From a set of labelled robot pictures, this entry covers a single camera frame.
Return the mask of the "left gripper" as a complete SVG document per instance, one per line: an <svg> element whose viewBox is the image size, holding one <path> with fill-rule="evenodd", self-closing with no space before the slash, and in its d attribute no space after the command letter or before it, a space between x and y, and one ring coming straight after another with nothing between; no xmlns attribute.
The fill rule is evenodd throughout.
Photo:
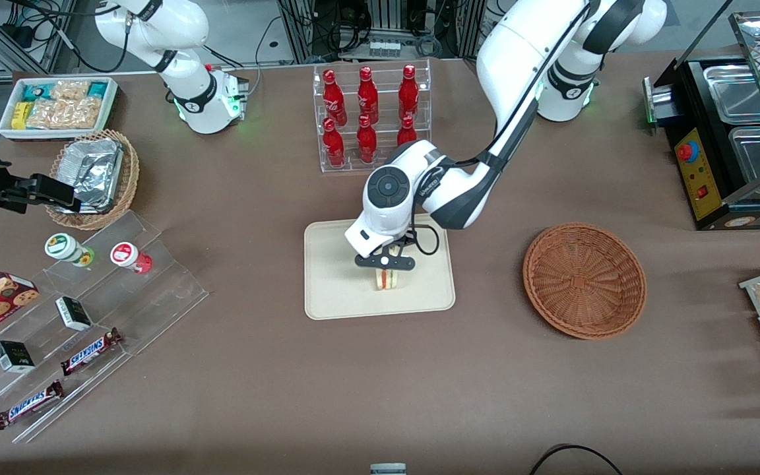
<svg viewBox="0 0 760 475"><path fill-rule="evenodd" d="M345 236L350 246L356 250L356 266L375 269L378 290L382 289L382 270L395 270L396 288L404 288L408 270L416 267L414 259L403 253L406 246L414 244L407 231L398 236L377 234L368 228L367 218L359 216L346 230Z"/></svg>

